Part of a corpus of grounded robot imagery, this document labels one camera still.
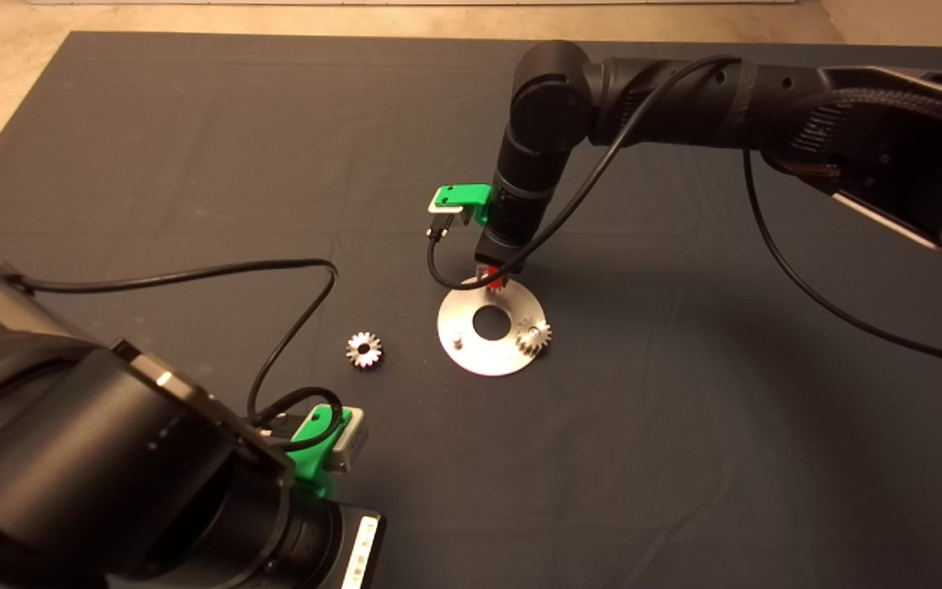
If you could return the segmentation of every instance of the gray fabric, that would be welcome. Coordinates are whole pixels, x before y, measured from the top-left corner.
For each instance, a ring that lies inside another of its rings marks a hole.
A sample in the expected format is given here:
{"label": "gray fabric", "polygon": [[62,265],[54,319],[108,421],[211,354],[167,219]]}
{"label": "gray fabric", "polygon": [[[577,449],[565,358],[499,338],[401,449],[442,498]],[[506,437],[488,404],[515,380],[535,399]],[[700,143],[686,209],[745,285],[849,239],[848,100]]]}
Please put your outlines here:
{"label": "gray fabric", "polygon": [[[942,362],[842,324],[786,280],[736,153],[618,156],[520,279],[554,325],[545,357],[500,380],[449,361],[425,206],[438,184],[489,182],[528,46],[71,34],[0,137],[0,258],[75,280],[332,258],[337,290],[265,400],[321,384],[366,408],[370,443],[336,486],[390,518],[378,588],[942,586]],[[942,70],[932,48],[586,48]],[[576,151],[557,201],[598,156]],[[942,346],[942,257],[759,176],[801,275]],[[449,275],[471,272],[475,234],[442,243]],[[43,299],[239,410],[324,279]],[[384,340],[376,372],[345,364],[359,330]]]}

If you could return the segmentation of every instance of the metal disc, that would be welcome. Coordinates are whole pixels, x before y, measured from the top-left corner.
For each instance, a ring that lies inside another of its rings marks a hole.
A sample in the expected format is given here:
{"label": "metal disc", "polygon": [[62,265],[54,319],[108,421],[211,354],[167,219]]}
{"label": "metal disc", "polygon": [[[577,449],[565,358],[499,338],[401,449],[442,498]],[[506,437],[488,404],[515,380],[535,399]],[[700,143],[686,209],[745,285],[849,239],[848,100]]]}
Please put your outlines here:
{"label": "metal disc", "polygon": [[[474,280],[469,278],[464,283]],[[490,305],[508,313],[511,320],[504,338],[485,339],[474,329],[475,313]],[[543,307],[526,287],[513,280],[501,290],[450,290],[438,309],[438,340],[453,362],[468,372],[504,376],[533,362],[534,355],[519,349],[515,338],[516,325],[526,318],[545,320]]]}

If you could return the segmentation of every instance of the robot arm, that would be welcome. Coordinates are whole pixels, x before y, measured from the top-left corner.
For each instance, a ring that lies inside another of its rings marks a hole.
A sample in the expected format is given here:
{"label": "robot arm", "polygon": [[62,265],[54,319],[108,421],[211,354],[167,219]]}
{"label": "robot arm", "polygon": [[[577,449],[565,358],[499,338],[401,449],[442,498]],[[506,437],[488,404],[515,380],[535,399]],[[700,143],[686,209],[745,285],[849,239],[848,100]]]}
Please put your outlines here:
{"label": "robot arm", "polygon": [[382,515],[325,499],[254,425],[0,280],[0,584],[366,589]]}
{"label": "robot arm", "polygon": [[[475,259],[511,260],[536,234],[572,149],[583,139],[612,144],[659,83],[687,63],[594,63],[560,41],[527,52],[515,71]],[[942,72],[730,59],[657,97],[625,146],[639,142],[760,151],[778,171],[942,251]]]}

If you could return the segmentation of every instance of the silver gear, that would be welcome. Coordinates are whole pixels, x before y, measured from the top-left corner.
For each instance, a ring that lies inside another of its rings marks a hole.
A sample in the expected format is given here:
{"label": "silver gear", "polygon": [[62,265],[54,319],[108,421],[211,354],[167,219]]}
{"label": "silver gear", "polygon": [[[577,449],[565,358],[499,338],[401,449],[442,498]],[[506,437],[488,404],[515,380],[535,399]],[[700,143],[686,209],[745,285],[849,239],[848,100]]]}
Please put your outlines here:
{"label": "silver gear", "polygon": [[547,324],[547,321],[523,318],[518,324],[515,343],[518,344],[518,349],[523,351],[524,354],[535,357],[550,343],[551,335],[552,331],[550,331],[550,325]]}
{"label": "silver gear", "polygon": [[369,370],[384,358],[384,346],[380,338],[369,331],[359,331],[348,339],[348,361],[355,368]]}

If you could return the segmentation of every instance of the green bracket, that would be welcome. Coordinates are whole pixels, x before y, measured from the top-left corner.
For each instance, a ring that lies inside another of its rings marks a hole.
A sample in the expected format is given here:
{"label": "green bracket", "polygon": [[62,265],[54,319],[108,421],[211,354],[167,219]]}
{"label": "green bracket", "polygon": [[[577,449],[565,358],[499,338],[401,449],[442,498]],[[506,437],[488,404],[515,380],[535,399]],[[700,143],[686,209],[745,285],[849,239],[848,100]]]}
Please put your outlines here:
{"label": "green bracket", "polygon": [[434,193],[431,201],[431,213],[435,214],[461,214],[464,208],[471,209],[471,217],[475,223],[485,225],[486,205],[489,204],[489,195],[493,187],[489,184],[447,184]]}
{"label": "green bracket", "polygon": [[[292,441],[298,443],[298,441],[308,440],[325,432],[325,428],[328,428],[330,424],[330,418],[333,417],[332,413],[333,410],[329,406],[315,407],[311,415],[300,425],[298,432],[293,435]],[[308,491],[315,493],[318,497],[328,498],[330,492],[333,491],[333,481],[330,480],[329,474],[322,469],[322,465],[325,463],[326,456],[333,451],[333,446],[340,439],[343,429],[350,422],[351,410],[345,407],[343,413],[340,414],[339,428],[330,434],[328,438],[313,445],[313,447],[285,453],[296,465],[294,472],[296,482],[303,485]]]}

